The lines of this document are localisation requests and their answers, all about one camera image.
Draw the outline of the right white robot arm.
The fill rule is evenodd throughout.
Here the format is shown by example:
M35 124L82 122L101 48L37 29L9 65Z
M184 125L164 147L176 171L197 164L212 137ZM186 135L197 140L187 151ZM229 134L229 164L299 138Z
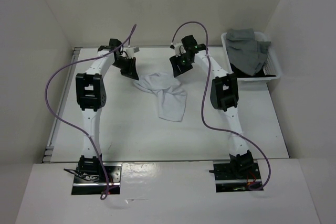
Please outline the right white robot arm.
M174 77L180 76L198 65L207 75L210 85L209 99L212 107L228 122L229 169L225 172L236 179L242 179L252 168L254 159L243 139L243 131L238 116L238 83L234 74L224 70L217 61L206 53L205 44L198 44L192 35L186 36L181 43L170 44L175 55L170 58Z

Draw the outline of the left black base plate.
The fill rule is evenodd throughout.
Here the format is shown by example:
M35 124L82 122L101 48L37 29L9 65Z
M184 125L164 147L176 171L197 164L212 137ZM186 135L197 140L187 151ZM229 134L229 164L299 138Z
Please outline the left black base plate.
M107 164L105 166L109 181L109 195L119 195L121 190L121 164ZM72 183L72 195L101 195L106 189L106 177L103 172L81 172L79 168L64 171L74 176Z

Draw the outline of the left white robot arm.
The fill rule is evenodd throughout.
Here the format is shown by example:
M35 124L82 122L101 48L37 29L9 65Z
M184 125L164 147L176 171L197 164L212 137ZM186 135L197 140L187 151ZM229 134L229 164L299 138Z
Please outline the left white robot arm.
M85 180L104 180L104 168L99 159L102 152L99 143L100 117L107 101L103 77L114 66L124 77L138 80L136 58L138 47L122 46L118 39L110 39L107 46L98 48L98 59L94 60L86 72L76 74L76 99L83 115L84 144L78 162L77 172Z

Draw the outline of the grey skirt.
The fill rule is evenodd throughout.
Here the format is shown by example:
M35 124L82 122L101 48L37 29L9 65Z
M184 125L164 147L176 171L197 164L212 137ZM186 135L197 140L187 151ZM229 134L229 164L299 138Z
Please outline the grey skirt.
M229 29L225 38L228 58L235 68L251 77L262 70L270 41L257 41L252 28Z

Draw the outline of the black skirt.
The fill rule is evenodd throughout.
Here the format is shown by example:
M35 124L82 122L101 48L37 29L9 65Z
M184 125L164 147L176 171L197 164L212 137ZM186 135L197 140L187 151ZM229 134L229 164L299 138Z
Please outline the black skirt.
M267 78L275 78L277 79L279 76L277 74L277 70L274 68L273 65L269 63L265 63L262 69L257 72L255 75L250 76L238 68L236 68L232 63L230 64L232 72L236 75L238 80L240 81L253 81L253 80L266 80Z

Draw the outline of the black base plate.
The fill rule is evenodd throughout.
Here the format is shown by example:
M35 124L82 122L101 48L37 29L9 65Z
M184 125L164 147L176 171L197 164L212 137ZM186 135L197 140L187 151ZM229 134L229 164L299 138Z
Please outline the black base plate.
M208 172L214 175L217 193L251 191L263 185L257 162L238 173L234 173L229 161L213 162Z
M121 164L107 164L105 166L109 181L109 195L119 195L121 190ZM103 172L81 172L79 168L64 171L74 176L72 183L72 195L101 195L106 189L106 177Z

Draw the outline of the white plastic basket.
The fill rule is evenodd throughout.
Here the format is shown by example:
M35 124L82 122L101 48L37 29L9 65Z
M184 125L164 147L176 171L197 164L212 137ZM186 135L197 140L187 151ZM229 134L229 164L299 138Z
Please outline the white plastic basket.
M223 51L224 51L224 59L227 62L227 69L229 73L233 73L234 71L231 68L230 65L230 60L228 58L227 50L226 50L226 34L227 33L222 33L221 34L221 41L222 41L222 46L223 46ZM263 66L263 73L265 74L264 77L246 77L246 78L241 78L237 77L237 80L240 82L263 82L267 83L271 80L277 80L281 77L282 75L282 70L281 66L278 62L278 58L276 55L276 52L274 50L273 45L270 45L268 48L267 52L267 59L264 63Z

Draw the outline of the white skirt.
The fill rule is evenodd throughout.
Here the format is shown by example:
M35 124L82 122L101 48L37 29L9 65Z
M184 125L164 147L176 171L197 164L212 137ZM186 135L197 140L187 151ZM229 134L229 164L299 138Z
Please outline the white skirt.
M179 80L166 72L145 74L135 80L135 87L156 96L158 117L182 122L186 108L187 92Z

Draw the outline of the aluminium table edge rail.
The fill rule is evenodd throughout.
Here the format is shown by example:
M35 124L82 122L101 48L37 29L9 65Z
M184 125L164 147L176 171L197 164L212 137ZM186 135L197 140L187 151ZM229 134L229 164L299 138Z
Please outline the aluminium table edge rail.
M78 60L79 58L79 54L81 51L82 47L75 47L72 53L72 58L71 58L71 62L75 62ZM72 76L74 74L74 70L72 69L72 66L68 67L67 70L67 76L65 79L65 84L61 93L61 97L60 97L60 101L58 104L58 108L56 111L56 114L58 116L62 116L63 112L64 112L64 107L65 107L65 103L67 101L67 97L68 97L68 93L69 93L69 86L71 85L71 80L72 80ZM49 135L49 139L48 139L48 143L46 145L45 151L44 151L44 155L42 158L42 163L51 163L51 157L54 151L54 147L56 145L56 138L57 138L57 134L58 134L58 130L60 127L61 122L55 118L51 131L50 131L50 135Z

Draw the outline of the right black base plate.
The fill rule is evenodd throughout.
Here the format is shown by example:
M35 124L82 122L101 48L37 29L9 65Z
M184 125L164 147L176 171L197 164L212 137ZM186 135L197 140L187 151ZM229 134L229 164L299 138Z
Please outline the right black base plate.
M213 162L208 172L214 175L217 193L251 191L263 185L257 162L238 173L234 173L229 161Z

